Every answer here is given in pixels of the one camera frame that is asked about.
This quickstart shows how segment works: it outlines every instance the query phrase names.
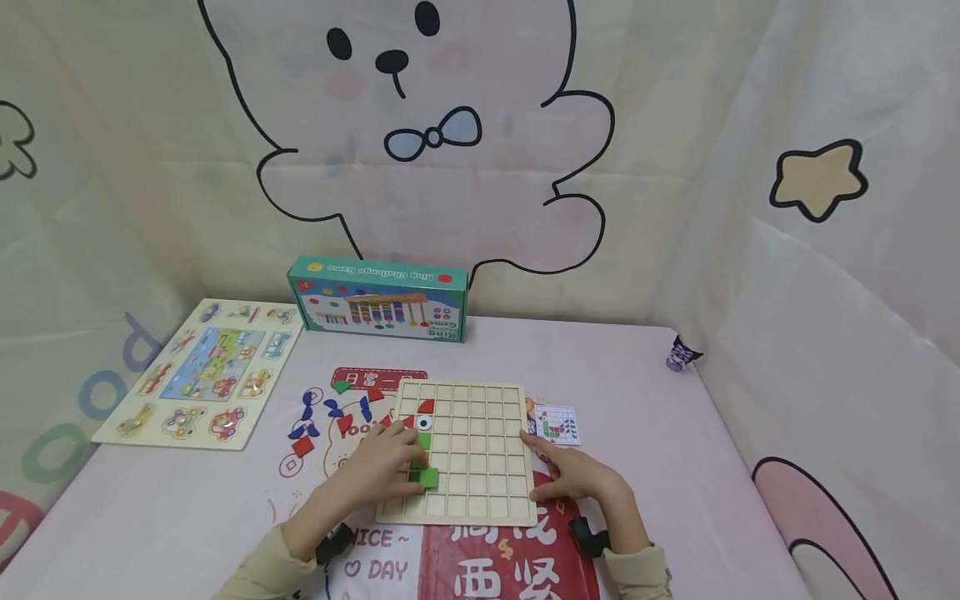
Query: green game box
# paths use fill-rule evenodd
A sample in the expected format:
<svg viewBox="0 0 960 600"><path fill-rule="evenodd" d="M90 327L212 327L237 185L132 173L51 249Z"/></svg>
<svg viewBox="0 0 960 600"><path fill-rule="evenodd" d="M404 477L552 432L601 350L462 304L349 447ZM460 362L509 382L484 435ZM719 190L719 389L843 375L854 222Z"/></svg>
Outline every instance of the green game box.
<svg viewBox="0 0 960 600"><path fill-rule="evenodd" d="M287 278L311 331L464 341L462 269L301 256Z"/></svg>

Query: green puzzle piece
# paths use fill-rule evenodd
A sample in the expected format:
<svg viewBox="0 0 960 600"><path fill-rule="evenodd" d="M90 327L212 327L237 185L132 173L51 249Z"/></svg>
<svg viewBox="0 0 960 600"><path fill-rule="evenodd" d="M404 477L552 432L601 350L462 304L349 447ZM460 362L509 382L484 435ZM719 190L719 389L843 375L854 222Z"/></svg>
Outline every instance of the green puzzle piece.
<svg viewBox="0 0 960 600"><path fill-rule="evenodd" d="M436 488L440 481L440 472L435 468L426 468L420 471L420 484L425 488Z"/></svg>

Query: car puzzle board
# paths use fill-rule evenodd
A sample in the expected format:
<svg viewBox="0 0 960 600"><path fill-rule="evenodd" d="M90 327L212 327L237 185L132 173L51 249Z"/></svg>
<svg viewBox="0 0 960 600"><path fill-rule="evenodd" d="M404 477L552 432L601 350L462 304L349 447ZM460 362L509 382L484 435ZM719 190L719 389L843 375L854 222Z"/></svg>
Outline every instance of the car puzzle board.
<svg viewBox="0 0 960 600"><path fill-rule="evenodd" d="M523 388L513 384L406 381L395 414L415 426L429 468L412 464L401 481L420 481L424 493L377 507L381 523L531 527L537 505Z"/></svg>
<svg viewBox="0 0 960 600"><path fill-rule="evenodd" d="M93 442L242 450L301 329L295 304L204 299Z"/></svg>

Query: bear nose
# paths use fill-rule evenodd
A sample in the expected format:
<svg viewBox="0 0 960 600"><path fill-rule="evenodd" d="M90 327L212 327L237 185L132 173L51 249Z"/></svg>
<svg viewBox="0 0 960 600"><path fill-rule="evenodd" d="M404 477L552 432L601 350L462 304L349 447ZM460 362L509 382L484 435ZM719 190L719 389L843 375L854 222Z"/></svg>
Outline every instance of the bear nose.
<svg viewBox="0 0 960 600"><path fill-rule="evenodd" d="M376 58L376 70L387 75L396 75L407 68L410 62L407 53L402 50L388 50Z"/></svg>

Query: child's arm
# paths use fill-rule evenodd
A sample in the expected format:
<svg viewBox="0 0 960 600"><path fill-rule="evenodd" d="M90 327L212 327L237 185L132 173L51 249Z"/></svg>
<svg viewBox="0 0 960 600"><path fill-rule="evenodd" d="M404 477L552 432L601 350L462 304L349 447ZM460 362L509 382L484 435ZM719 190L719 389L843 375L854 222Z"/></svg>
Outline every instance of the child's arm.
<svg viewBox="0 0 960 600"><path fill-rule="evenodd" d="M546 457L554 478L533 489L531 500L591 497L600 504L610 533L610 549L604 550L603 558L620 597L623 600L672 598L663 549L647 537L634 491L623 477L580 450L556 447L522 430L520 437Z"/></svg>
<svg viewBox="0 0 960 600"><path fill-rule="evenodd" d="M337 523L380 500L423 492L419 483L396 480L400 466L415 458L427 465L416 430L399 421L374 425L347 463L290 520L270 530L213 600L275 600L293 593L317 568L317 546Z"/></svg>

